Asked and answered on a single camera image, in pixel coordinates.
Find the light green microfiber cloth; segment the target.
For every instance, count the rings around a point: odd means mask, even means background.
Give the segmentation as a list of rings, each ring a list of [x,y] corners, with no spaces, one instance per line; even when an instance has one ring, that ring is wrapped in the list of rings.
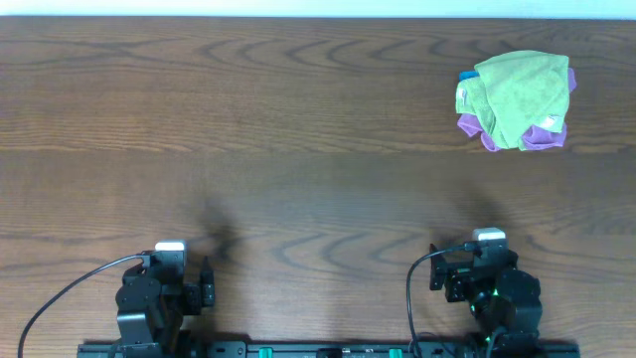
[[[491,86],[496,94],[502,93],[502,78],[510,75],[518,79],[522,86],[512,90],[508,98],[519,103],[513,113],[524,109],[535,114],[557,114],[565,117],[569,109],[570,94],[576,88],[573,69],[569,57],[538,51],[515,51],[493,57],[474,66],[472,71]]]

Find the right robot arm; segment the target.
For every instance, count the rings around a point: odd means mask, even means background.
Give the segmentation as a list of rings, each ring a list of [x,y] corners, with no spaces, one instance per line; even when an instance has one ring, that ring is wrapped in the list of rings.
[[[454,348],[454,357],[531,357],[540,351],[541,285],[518,269],[506,239],[477,240],[440,250],[431,245],[431,290],[449,303],[465,301],[479,331]]]

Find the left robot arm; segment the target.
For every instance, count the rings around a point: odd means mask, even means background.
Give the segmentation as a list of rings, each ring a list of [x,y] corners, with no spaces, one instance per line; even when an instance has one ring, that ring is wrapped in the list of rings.
[[[184,281],[185,251],[141,254],[128,269],[115,301],[120,339],[109,352],[126,358],[205,357],[207,349],[181,328],[186,316],[198,316],[215,304],[214,271],[204,257],[196,282]]]

